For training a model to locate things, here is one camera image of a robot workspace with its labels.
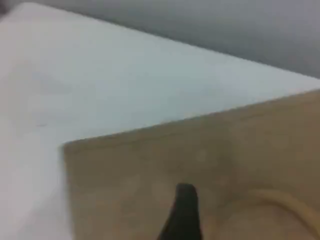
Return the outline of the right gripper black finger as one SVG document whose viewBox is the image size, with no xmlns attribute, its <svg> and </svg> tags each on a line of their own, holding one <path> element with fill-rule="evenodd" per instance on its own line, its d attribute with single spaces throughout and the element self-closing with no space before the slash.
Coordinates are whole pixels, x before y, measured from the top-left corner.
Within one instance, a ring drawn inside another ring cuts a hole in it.
<svg viewBox="0 0 320 240">
<path fill-rule="evenodd" d="M 199 199 L 194 185 L 179 183 L 168 218 L 158 240 L 201 240 Z"/>
</svg>

